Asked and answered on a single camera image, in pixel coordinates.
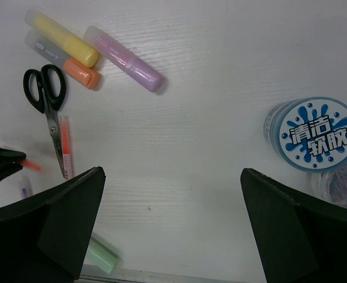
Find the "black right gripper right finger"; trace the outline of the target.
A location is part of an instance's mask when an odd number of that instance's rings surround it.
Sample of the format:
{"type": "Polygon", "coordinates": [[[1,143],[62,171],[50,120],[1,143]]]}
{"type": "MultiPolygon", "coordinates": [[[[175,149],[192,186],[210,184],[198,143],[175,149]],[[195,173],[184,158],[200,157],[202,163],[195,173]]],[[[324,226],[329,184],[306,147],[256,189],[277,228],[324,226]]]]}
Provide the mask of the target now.
{"type": "Polygon", "coordinates": [[[347,282],[347,209],[245,168],[244,201],[267,282],[347,282]]]}

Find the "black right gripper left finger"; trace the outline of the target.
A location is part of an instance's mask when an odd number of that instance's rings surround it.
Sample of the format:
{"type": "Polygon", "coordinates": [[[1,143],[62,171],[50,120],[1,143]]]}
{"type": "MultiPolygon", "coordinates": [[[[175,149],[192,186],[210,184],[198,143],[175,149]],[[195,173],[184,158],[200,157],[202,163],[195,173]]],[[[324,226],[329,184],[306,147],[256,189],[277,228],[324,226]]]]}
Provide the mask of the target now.
{"type": "Polygon", "coordinates": [[[105,185],[102,167],[0,208],[0,282],[79,279],[105,185]]]}

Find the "orange gel pen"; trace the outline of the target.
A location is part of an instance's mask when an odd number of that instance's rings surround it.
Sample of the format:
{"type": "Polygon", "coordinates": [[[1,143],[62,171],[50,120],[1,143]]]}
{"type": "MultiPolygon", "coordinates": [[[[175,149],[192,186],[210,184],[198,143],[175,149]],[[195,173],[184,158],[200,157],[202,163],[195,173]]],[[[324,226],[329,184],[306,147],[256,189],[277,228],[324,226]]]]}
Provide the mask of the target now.
{"type": "Polygon", "coordinates": [[[40,172],[42,170],[41,166],[27,159],[21,160],[18,164],[22,167],[25,167],[27,169],[31,169],[37,172],[40,172]]]}

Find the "purple gel pen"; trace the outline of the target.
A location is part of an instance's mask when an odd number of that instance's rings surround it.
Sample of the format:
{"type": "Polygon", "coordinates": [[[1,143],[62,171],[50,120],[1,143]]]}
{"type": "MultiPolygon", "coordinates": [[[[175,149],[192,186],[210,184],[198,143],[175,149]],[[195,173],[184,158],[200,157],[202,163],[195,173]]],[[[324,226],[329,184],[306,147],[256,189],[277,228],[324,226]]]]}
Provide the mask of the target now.
{"type": "Polygon", "coordinates": [[[18,180],[17,185],[22,199],[26,199],[34,195],[31,182],[27,176],[22,176],[18,180]]]}

